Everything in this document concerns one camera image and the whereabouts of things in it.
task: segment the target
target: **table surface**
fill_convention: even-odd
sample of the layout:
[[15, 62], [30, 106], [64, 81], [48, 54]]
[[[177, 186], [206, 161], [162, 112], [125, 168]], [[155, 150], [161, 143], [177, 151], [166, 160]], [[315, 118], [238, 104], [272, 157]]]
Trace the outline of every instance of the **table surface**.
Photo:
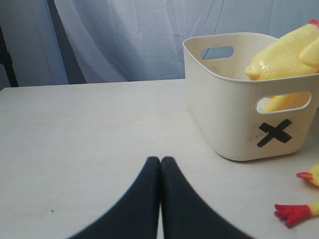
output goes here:
[[257, 239], [318, 235], [319, 218], [288, 229], [274, 217], [275, 203], [319, 200], [295, 176], [318, 162], [318, 115], [299, 152], [233, 162], [194, 122], [185, 80], [25, 87], [0, 92], [0, 132], [1, 239], [73, 235], [117, 202], [151, 155], [175, 157], [198, 194]]

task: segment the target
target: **black tape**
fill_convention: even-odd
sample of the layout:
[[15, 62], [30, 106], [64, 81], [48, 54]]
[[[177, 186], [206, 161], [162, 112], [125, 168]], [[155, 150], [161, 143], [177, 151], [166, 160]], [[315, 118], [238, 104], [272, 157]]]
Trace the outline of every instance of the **black tape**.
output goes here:
[[263, 147], [273, 138], [279, 140], [282, 143], [287, 143], [290, 139], [292, 139], [292, 137], [286, 132], [283, 132], [283, 130], [291, 124], [292, 122], [289, 119], [285, 119], [277, 127], [273, 127], [267, 123], [263, 123], [259, 127], [259, 129], [268, 134], [257, 144], [257, 146]]

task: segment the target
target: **fabric backdrop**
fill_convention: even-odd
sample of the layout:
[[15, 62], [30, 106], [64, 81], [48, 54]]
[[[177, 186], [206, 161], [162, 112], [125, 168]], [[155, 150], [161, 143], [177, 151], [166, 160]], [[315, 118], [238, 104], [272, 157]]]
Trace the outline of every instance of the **fabric backdrop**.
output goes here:
[[55, 0], [86, 82], [184, 77], [190, 37], [280, 37], [319, 19], [318, 0]]

